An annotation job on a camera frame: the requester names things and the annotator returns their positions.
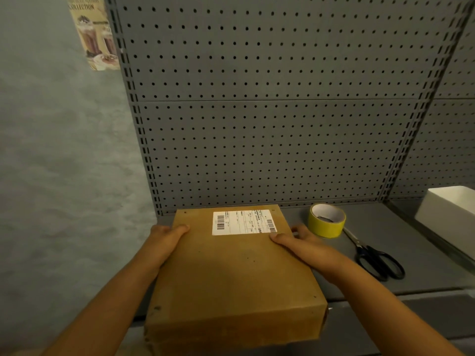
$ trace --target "yellow tape roll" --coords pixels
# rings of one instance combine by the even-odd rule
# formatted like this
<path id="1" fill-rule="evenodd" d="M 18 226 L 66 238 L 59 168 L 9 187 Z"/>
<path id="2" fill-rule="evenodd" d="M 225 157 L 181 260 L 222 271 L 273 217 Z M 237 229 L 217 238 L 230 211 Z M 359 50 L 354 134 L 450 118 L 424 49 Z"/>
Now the yellow tape roll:
<path id="1" fill-rule="evenodd" d="M 322 237 L 338 237 L 345 221 L 346 215 L 342 209 L 326 203 L 316 203 L 310 207 L 308 229 Z"/>

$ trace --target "box top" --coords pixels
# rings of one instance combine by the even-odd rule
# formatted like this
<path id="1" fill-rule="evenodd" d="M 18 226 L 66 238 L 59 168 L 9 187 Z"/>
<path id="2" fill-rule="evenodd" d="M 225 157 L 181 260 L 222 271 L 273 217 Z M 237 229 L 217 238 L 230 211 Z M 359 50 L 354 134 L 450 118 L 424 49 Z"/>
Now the box top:
<path id="1" fill-rule="evenodd" d="M 278 205 L 178 210 L 190 231 L 163 265 L 147 325 L 326 307 L 311 269 L 269 233 L 212 235 L 213 213 L 270 210 L 277 232 L 291 233 Z"/>

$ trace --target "white box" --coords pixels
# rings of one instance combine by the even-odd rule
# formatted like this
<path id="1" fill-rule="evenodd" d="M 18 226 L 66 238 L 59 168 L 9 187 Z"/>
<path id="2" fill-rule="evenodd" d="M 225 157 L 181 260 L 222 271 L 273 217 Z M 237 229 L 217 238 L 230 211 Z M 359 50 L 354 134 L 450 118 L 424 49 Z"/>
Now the white box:
<path id="1" fill-rule="evenodd" d="M 416 220 L 475 260 L 475 191 L 465 186 L 430 188 Z"/>

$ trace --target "chocolate drink poster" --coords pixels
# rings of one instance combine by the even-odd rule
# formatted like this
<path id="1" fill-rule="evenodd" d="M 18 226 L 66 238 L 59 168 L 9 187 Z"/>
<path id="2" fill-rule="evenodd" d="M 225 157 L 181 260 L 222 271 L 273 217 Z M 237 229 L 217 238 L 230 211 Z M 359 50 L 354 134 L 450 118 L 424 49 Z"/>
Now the chocolate drink poster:
<path id="1" fill-rule="evenodd" d="M 116 45 L 104 0 L 68 0 L 74 25 L 93 70 L 119 70 Z"/>

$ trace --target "left hand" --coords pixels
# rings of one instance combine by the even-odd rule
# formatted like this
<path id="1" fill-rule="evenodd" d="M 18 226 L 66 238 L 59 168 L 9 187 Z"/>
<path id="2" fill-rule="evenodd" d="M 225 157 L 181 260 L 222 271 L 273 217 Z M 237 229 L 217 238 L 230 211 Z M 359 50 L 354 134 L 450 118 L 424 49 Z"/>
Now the left hand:
<path id="1" fill-rule="evenodd" d="M 153 225 L 150 235 L 134 260 L 147 268 L 158 272 L 163 263 L 171 255 L 183 234 L 190 230 L 188 225 L 179 225 L 174 229 L 168 226 Z"/>

